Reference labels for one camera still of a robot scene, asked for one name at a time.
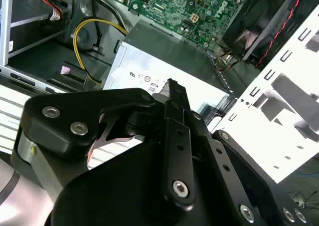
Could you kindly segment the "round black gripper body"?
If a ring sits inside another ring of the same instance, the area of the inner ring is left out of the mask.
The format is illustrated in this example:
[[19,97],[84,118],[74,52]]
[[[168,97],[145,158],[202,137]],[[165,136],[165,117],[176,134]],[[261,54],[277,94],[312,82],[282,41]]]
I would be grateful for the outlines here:
[[53,226],[238,226],[215,171],[204,155],[204,140],[192,139],[194,207],[189,212],[163,196],[161,146],[147,143],[75,178],[60,194]]

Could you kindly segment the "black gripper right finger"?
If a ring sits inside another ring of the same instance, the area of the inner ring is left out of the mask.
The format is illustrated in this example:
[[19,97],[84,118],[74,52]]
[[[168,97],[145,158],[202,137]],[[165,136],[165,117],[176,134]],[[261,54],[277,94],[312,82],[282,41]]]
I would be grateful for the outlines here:
[[186,113],[192,146],[205,171],[204,198],[216,199],[218,226],[309,226],[305,212],[225,131],[211,134],[196,112]]

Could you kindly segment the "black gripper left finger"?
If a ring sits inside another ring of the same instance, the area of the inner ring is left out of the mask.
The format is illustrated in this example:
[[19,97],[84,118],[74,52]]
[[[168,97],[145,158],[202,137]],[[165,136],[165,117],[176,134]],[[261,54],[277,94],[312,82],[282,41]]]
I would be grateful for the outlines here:
[[67,162],[80,162],[108,141],[143,135],[158,138],[163,154],[163,195],[191,202],[193,171],[186,89],[169,79],[160,102],[140,88],[42,95],[30,98],[21,118],[22,134]]

